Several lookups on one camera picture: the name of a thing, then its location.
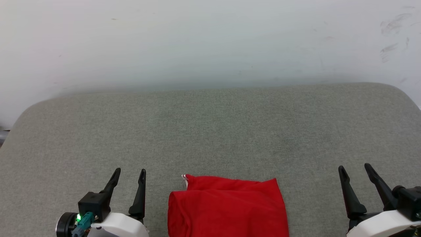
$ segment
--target red fabric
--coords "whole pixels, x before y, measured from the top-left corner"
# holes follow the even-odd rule
[[[288,237],[276,179],[265,182],[186,175],[187,191],[168,201],[170,237]]]

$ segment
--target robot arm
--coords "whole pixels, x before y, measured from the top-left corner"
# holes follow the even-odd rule
[[[138,190],[129,215],[112,213],[109,203],[118,183],[117,168],[99,193],[88,192],[79,202],[79,213],[64,213],[56,226],[57,237],[148,237],[145,217],[146,170],[142,169]]]
[[[370,181],[376,186],[384,208],[381,213],[369,213],[349,183],[343,166],[339,167],[342,193],[349,218],[347,237],[411,237],[421,234],[421,187],[393,191],[370,164],[365,164]]]

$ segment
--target scuff mark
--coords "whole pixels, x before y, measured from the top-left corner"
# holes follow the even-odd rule
[[[328,37],[323,38],[323,40],[325,40],[325,41],[329,41],[329,40],[333,40],[333,39],[335,39],[335,38],[332,37],[332,36],[328,36]]]
[[[381,57],[381,62],[382,63],[386,63],[389,61],[389,52],[397,49],[397,45],[398,43],[389,45],[387,47],[384,47],[381,51],[380,51],[380,57]]]
[[[323,63],[323,60],[321,57],[319,57],[320,59],[320,68],[324,71],[325,70],[325,64]]]
[[[388,20],[380,24],[381,34],[384,36],[399,34],[402,28],[402,22],[410,18],[412,14],[405,13],[396,16],[393,20]]]
[[[381,53],[387,53],[387,52],[390,52],[390,51],[393,51],[393,50],[395,50],[396,49],[396,46],[398,45],[398,43],[394,43],[394,44],[392,44],[392,45],[389,45],[389,46],[387,46],[387,47],[385,47],[385,48],[383,48],[380,52]]]

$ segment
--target teal connector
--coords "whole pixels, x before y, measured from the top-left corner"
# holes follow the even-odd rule
[[[85,231],[91,227],[94,220],[94,214],[92,212],[87,212],[72,231],[72,237],[83,237]]]

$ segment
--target folded red cloth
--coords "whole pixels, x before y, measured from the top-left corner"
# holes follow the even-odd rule
[[[187,191],[168,200],[170,237],[288,237],[276,179],[265,182],[185,175]]]

